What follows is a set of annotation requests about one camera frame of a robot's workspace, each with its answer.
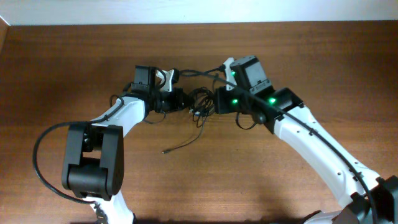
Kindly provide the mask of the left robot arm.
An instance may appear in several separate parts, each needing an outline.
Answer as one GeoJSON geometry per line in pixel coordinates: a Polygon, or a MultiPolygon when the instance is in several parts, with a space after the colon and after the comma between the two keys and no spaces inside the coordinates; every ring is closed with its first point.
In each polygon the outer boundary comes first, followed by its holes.
{"type": "Polygon", "coordinates": [[[98,223],[135,223],[121,192],[124,137],[151,111],[166,114],[186,108],[192,99],[173,85],[180,72],[138,65],[115,103],[88,124],[71,124],[63,162],[62,185],[88,202],[98,223]]]}

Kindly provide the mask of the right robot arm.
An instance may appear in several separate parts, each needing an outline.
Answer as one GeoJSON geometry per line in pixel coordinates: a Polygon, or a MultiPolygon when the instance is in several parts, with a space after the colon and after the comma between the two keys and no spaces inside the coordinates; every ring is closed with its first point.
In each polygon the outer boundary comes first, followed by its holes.
{"type": "Polygon", "coordinates": [[[273,88],[256,56],[230,57],[221,71],[226,85],[216,90],[216,113],[248,114],[264,125],[306,160],[341,207],[302,223],[397,223],[396,176],[383,179],[353,157],[292,90],[273,88]]]}

